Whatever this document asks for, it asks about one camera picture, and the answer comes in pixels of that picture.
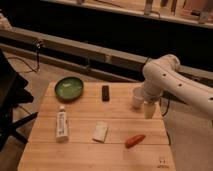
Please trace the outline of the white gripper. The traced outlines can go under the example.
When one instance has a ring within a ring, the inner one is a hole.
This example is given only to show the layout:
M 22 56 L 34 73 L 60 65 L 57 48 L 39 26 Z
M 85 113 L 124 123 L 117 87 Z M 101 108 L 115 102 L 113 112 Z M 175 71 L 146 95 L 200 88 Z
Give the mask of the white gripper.
M 142 95 L 144 100 L 144 115 L 146 119 L 151 119 L 155 113 L 155 102 L 161 97 L 161 89 L 152 83 L 142 84 Z

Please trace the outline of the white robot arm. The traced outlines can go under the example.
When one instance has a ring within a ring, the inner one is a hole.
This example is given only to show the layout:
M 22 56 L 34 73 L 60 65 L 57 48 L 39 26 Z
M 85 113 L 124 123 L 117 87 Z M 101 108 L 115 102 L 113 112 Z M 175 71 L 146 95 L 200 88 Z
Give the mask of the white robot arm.
M 141 94 L 146 102 L 156 102 L 167 91 L 213 120 L 213 88 L 178 73 L 179 59 L 172 54 L 147 62 Z

